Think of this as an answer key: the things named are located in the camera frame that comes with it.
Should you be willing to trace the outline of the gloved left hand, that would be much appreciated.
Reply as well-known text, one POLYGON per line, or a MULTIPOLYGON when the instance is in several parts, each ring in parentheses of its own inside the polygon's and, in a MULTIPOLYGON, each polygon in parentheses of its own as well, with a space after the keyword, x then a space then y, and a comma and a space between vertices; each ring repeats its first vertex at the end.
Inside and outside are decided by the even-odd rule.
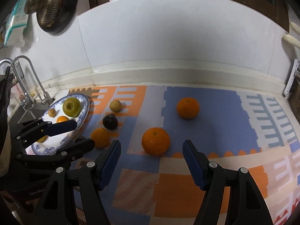
POLYGON ((7 174, 11 156, 11 134, 8 125, 7 109, 10 104, 13 74, 10 66, 1 75, 1 177, 7 174))

